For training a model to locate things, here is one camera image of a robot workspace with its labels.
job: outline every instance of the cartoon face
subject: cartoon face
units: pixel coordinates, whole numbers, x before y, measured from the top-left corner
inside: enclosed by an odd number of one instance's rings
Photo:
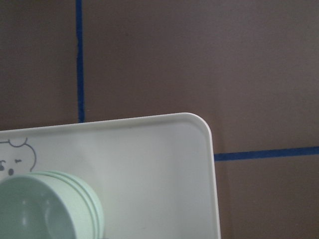
[[[0,141],[0,176],[31,172],[35,163],[36,154],[27,138]]]

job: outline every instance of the brown surface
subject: brown surface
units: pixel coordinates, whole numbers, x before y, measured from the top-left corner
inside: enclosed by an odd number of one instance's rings
[[[74,1],[2,1],[0,129],[77,122]],[[192,112],[215,153],[319,145],[319,1],[83,1],[87,121]],[[216,162],[223,239],[319,236],[319,158]]]
[[[223,239],[319,236],[319,155],[215,166]]]
[[[83,1],[88,121],[192,112],[216,153],[319,142],[319,1]]]
[[[1,1],[0,129],[77,122],[74,2]]]

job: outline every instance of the stacked bowl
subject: stacked bowl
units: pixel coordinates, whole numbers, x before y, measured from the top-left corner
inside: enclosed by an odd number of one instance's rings
[[[104,215],[93,189],[58,171],[11,176],[0,182],[2,239],[101,239]]]

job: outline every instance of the plastic tray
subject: plastic tray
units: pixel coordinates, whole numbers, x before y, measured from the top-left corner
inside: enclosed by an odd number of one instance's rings
[[[0,153],[0,179],[60,170],[88,182],[106,239],[220,238],[211,132],[194,114],[2,131]]]

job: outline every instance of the blue tape line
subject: blue tape line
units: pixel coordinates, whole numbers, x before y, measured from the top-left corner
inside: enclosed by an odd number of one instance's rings
[[[78,90],[78,120],[85,120],[84,111],[84,75],[83,75],[83,36],[82,36],[82,0],[76,0],[76,37],[78,40],[77,63],[77,90]]]
[[[214,155],[214,159],[215,161],[228,161],[240,159],[277,158],[314,154],[319,154],[319,147],[273,149],[238,153],[217,153]]]

